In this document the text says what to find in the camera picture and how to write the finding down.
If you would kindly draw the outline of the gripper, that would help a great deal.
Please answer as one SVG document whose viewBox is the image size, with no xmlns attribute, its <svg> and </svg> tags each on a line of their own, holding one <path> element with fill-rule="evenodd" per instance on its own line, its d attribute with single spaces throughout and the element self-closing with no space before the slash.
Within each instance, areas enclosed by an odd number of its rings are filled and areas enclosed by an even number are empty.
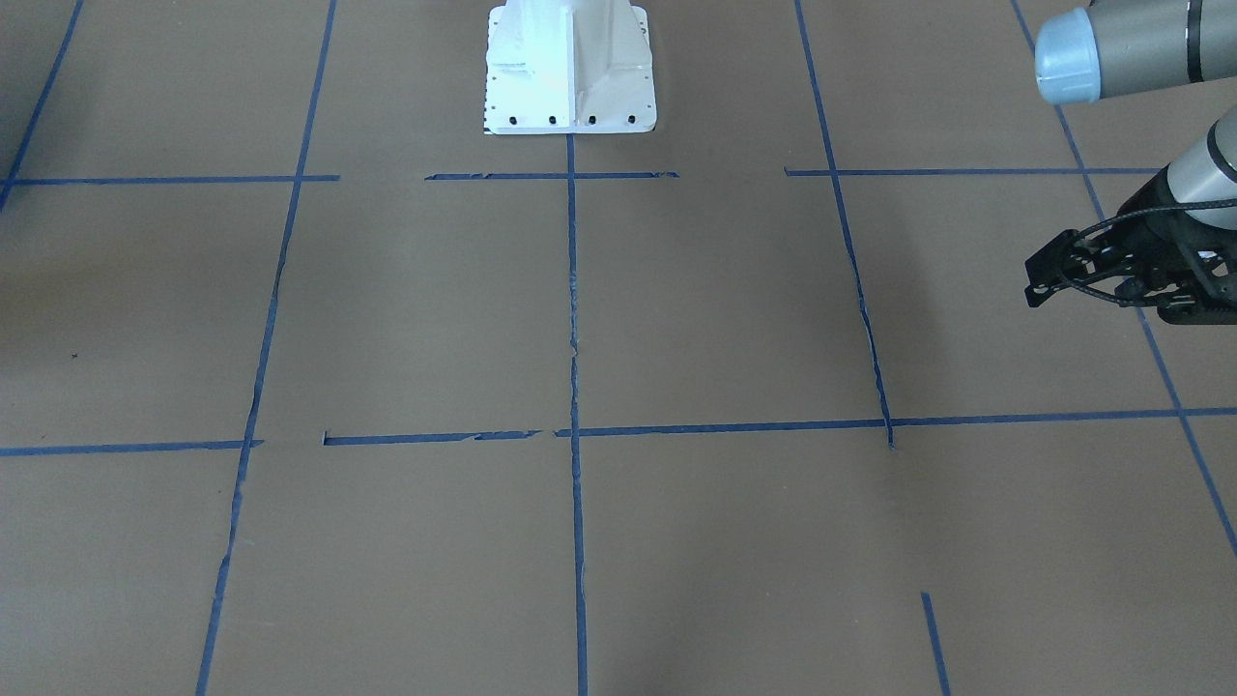
<svg viewBox="0 0 1237 696">
<path fill-rule="evenodd" d="M 1235 232 L 1192 218 L 1157 211 L 1176 204 L 1169 177 L 1158 173 L 1119 208 L 1110 245 L 1127 261 L 1116 295 L 1128 305 L 1152 305 L 1179 326 L 1233 326 Z"/>
</svg>

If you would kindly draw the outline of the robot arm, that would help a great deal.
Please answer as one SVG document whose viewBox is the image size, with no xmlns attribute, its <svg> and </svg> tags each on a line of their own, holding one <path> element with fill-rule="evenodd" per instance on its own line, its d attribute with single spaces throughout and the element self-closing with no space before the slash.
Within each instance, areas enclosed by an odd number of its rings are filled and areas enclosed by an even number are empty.
<svg viewBox="0 0 1237 696">
<path fill-rule="evenodd" d="M 1092 1 L 1047 19 L 1035 83 L 1051 105 L 1232 78 L 1232 1 Z M 1113 218 L 1066 229 L 1025 260 L 1025 303 L 1077 291 L 1176 326 L 1236 316 L 1236 114 L 1223 112 Z"/>
</svg>

